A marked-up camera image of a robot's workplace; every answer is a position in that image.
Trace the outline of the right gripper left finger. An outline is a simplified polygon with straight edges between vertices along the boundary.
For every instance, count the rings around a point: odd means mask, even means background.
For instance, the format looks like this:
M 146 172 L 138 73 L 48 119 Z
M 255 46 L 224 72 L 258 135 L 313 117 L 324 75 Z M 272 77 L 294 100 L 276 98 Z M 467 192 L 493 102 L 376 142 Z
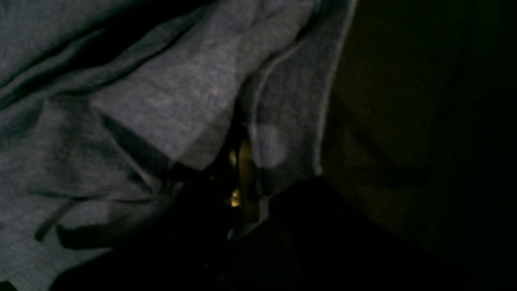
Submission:
M 244 113 L 237 101 L 231 112 L 231 123 L 218 156 L 211 165 L 210 182 L 218 201 L 231 208 L 243 205 L 240 190 L 240 149 L 244 140 Z

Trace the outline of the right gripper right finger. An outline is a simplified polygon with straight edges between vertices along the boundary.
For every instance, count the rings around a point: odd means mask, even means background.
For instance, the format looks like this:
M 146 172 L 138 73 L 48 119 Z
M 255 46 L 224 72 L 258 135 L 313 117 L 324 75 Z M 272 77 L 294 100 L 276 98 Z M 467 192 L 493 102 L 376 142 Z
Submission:
M 269 219 L 269 201 L 260 191 L 253 147 L 249 138 L 244 137 L 240 142 L 241 238 L 249 236 Z

